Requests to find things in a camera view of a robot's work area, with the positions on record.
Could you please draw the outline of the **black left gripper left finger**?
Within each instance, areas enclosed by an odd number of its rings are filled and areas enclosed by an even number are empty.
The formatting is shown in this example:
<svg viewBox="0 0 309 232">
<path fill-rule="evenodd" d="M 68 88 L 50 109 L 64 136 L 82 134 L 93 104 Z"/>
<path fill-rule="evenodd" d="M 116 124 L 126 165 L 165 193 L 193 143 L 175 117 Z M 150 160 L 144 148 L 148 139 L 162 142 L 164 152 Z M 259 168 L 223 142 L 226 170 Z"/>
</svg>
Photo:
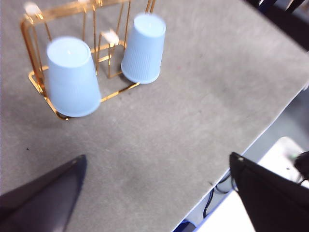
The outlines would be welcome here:
<svg viewBox="0 0 309 232">
<path fill-rule="evenodd" d="M 86 174 L 80 155 L 0 197 L 2 232 L 64 232 Z"/>
</svg>

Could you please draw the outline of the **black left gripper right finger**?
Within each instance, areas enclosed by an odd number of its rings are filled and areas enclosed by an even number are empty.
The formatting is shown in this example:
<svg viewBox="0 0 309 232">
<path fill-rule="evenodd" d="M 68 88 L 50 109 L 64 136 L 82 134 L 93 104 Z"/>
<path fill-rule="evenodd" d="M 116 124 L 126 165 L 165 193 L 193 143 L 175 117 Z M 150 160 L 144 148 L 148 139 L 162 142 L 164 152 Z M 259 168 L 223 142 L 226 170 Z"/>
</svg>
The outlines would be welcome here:
<svg viewBox="0 0 309 232">
<path fill-rule="evenodd" d="M 239 195 L 257 232 L 307 232 L 309 189 L 232 152 L 229 166 Z"/>
</svg>

